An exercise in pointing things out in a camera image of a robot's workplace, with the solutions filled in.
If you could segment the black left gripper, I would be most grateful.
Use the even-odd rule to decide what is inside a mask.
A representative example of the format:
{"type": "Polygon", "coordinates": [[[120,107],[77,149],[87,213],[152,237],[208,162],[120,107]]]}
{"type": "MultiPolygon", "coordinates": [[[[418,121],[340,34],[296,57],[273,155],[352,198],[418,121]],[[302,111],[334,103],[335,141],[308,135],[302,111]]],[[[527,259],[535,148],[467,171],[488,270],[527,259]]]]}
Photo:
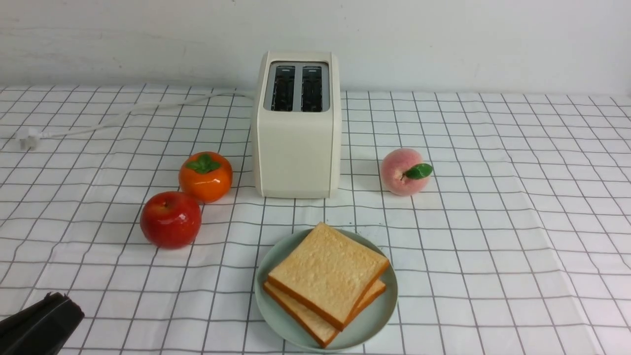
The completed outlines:
{"type": "Polygon", "coordinates": [[[66,294],[47,293],[0,322],[2,355],[57,355],[85,313],[66,294]]]}

